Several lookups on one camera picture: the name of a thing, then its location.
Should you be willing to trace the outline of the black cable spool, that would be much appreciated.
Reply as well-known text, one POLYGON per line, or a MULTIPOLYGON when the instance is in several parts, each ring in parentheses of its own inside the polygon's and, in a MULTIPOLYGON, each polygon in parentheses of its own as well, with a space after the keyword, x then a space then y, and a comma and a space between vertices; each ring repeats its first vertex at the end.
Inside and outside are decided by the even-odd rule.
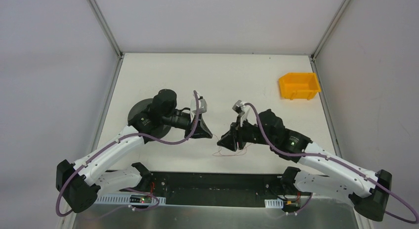
POLYGON ((165 137, 171 127, 161 123, 157 117, 168 117, 177 105, 177 102, 171 104, 153 104, 153 99, 148 98, 136 103, 128 113, 127 124, 133 126, 139 133, 151 135, 157 139, 165 137))

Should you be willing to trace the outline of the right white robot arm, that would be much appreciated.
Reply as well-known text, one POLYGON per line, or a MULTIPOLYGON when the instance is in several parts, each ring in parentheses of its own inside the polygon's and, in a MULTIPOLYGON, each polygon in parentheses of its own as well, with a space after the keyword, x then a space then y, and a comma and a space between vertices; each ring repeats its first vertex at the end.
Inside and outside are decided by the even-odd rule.
POLYGON ((243 149, 246 143, 266 145, 268 139, 272 143, 272 152, 281 150, 286 153, 279 157, 322 173, 318 176, 296 167, 287 167, 280 179, 284 193, 293 194, 298 190, 324 194, 354 207, 356 212, 370 220, 383 220, 389 198, 385 190, 391 189, 390 172, 374 172, 331 155, 309 137, 287 129, 271 109, 260 112, 258 117, 264 133, 261 133, 258 124, 251 124, 243 116, 238 116, 217 145, 237 151, 243 149))

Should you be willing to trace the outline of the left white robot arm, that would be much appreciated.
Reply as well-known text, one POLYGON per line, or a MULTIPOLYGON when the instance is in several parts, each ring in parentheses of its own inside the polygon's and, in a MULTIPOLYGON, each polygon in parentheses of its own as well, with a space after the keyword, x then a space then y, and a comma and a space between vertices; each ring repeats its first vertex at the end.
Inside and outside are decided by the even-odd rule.
POLYGON ((136 103, 128 113, 127 125, 103 147, 73 163, 63 160, 56 168, 59 192, 55 210, 60 217, 88 209, 98 197, 120 189, 146 191, 151 172, 141 163, 123 170, 108 172, 124 156, 149 142, 179 145, 191 138, 212 138, 203 120, 208 105, 203 96, 193 92, 190 107, 177 109, 177 94, 162 89, 153 98, 136 103))

